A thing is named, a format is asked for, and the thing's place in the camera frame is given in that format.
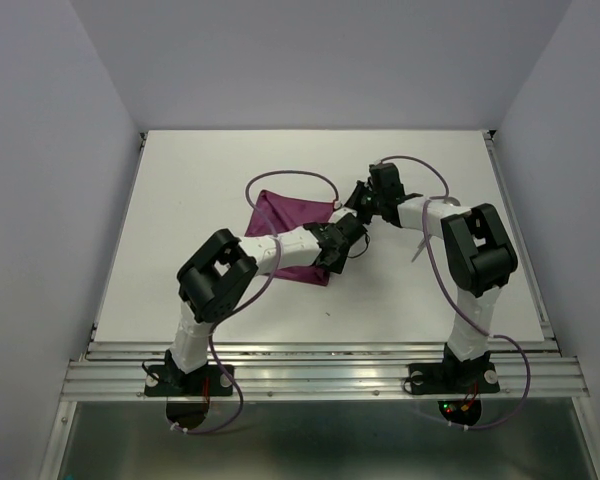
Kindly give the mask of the silver metal utensil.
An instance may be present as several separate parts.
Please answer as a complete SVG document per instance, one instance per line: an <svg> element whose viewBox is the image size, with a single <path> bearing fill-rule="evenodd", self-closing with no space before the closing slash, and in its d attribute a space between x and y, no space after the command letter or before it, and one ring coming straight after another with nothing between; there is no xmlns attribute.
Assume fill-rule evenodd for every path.
<svg viewBox="0 0 600 480"><path fill-rule="evenodd" d="M411 262L415 262L417 260L417 258L421 255L421 253L425 250L426 248L426 244L427 244L427 238L423 238L419 245L416 248L416 251L411 259Z"/></svg>

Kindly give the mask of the purple cloth napkin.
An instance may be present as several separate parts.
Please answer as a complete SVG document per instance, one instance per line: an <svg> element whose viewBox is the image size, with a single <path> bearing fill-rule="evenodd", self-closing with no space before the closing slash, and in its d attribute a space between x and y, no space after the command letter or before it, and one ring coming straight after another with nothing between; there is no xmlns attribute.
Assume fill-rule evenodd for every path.
<svg viewBox="0 0 600 480"><path fill-rule="evenodd" d="M332 213L331 203L291 198L269 190L261 190L256 207L272 222L278 234L307 223L326 223ZM326 287L330 273L315 266L296 266L279 269L275 278Z"/></svg>

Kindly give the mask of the silver metal spoon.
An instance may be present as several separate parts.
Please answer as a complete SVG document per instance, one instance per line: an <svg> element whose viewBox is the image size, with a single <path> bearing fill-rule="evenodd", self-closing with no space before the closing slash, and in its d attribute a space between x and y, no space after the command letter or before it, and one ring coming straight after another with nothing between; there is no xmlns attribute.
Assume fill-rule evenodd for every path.
<svg viewBox="0 0 600 480"><path fill-rule="evenodd" d="M426 247L426 244L429 242L429 236L426 235L423 237L423 239L421 240L421 242L419 243L417 250L416 250L416 256L419 255Z"/></svg>

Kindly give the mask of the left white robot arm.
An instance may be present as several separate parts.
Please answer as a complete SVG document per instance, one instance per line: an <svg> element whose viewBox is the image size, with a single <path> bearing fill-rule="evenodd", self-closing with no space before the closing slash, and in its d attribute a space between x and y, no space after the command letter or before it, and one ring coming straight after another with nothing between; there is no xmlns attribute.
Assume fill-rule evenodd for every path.
<svg viewBox="0 0 600 480"><path fill-rule="evenodd" d="M317 269L340 274L350 250L367 229L350 210L326 223L259 237L215 232L176 274L181 317L165 354L167 381L179 393L195 392L207 365L208 340L217 325L241 309L239 302L258 276L272 279L284 269Z"/></svg>

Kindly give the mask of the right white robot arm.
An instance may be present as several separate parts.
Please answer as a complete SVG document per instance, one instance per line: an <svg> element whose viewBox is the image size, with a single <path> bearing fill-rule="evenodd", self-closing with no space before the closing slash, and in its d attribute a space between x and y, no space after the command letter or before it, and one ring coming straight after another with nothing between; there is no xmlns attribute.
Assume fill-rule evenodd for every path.
<svg viewBox="0 0 600 480"><path fill-rule="evenodd" d="M476 368L488 363L490 327L501 290L518 267L518 257L497 209L488 203L464 207L451 202L451 190L441 173L426 162L407 161L429 169L443 192L430 197L408 194L396 160L390 156L369 166L346 202L366 224L375 216L405 230L422 233L436 282L455 312L440 366L443 384L462 390L476 378Z"/></svg>

